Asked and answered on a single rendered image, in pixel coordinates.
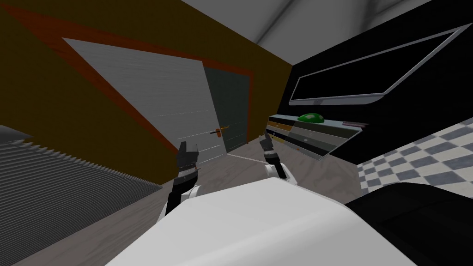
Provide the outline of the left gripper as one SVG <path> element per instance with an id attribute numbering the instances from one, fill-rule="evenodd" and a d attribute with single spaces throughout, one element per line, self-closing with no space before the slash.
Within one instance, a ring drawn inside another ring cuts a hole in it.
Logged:
<path id="1" fill-rule="evenodd" d="M 187 151 L 187 142 L 180 143 L 179 151 L 176 156 L 176 165 L 179 169 L 195 168 L 198 160 L 199 148 L 197 144 L 191 146 L 191 151 Z"/>

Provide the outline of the grey door leaf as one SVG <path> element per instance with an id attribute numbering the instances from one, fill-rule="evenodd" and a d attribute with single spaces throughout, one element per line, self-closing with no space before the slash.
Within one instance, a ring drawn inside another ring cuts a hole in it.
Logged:
<path id="1" fill-rule="evenodd" d="M 197 147 L 198 163 L 226 155 L 203 63 L 170 55 L 66 39 L 174 147 Z"/>

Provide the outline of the grey striped drawer cabinet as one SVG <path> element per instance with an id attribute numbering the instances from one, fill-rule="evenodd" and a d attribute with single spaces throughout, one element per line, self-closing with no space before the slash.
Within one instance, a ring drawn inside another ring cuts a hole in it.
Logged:
<path id="1" fill-rule="evenodd" d="M 270 137 L 317 161 L 359 135 L 365 125 L 323 120 L 315 113 L 303 116 L 272 115 L 266 131 Z"/>

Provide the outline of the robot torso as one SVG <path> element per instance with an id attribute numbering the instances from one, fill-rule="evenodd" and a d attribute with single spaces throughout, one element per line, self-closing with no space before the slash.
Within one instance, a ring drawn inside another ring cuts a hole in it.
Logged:
<path id="1" fill-rule="evenodd" d="M 182 202 L 106 266 L 417 266 L 343 204 L 278 178 Z"/>

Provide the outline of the dark green door leaf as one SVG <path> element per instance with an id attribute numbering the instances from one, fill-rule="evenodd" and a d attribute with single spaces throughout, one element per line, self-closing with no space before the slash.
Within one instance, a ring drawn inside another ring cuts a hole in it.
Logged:
<path id="1" fill-rule="evenodd" d="M 204 67 L 226 152 L 247 143 L 250 76 Z"/>

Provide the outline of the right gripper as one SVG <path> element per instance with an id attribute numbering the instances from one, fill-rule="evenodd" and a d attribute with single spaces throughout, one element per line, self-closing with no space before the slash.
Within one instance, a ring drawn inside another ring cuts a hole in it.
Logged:
<path id="1" fill-rule="evenodd" d="M 267 131 L 264 131 L 264 136 L 259 137 L 259 144 L 263 151 L 273 151 L 273 141 Z"/>

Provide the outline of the black flat screen television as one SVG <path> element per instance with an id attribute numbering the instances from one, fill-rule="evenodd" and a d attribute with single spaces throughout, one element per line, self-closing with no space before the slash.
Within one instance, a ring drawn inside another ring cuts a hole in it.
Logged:
<path id="1" fill-rule="evenodd" d="M 289 105 L 367 105 L 380 100 L 471 25 L 408 42 L 298 78 Z"/>

